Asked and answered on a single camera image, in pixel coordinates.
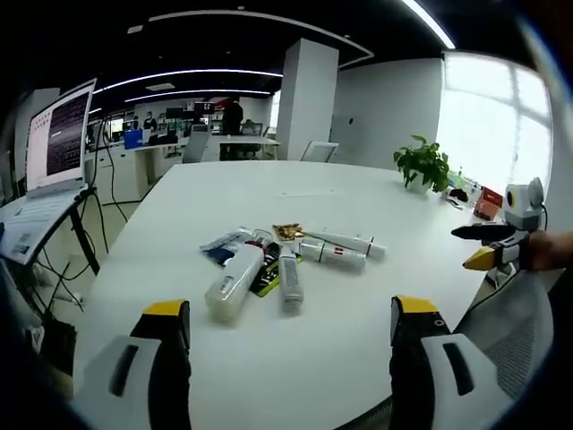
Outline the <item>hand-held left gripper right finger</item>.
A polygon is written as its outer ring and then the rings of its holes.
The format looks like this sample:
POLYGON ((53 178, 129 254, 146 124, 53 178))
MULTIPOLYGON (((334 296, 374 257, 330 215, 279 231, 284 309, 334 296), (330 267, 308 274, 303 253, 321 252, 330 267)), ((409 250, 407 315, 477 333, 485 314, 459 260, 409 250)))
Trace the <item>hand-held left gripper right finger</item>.
POLYGON ((490 429, 502 417, 496 365, 432 302, 391 299, 390 346, 391 429, 490 429))

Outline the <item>person's right hand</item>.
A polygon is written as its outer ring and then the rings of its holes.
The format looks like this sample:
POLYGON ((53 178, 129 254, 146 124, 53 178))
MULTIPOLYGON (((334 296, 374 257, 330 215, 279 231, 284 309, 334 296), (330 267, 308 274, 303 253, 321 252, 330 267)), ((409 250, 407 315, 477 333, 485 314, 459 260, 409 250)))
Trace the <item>person's right hand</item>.
POLYGON ((573 234, 535 231, 529 236, 524 267, 531 271, 566 269, 572 264, 573 234))

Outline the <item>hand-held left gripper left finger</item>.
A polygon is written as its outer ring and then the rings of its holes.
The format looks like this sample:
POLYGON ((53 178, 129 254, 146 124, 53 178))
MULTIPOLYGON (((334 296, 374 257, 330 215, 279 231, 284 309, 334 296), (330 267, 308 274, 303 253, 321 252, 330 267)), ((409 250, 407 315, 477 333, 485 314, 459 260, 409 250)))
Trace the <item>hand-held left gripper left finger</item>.
POLYGON ((190 429, 189 302, 146 308, 84 369, 73 407, 90 429, 190 429))

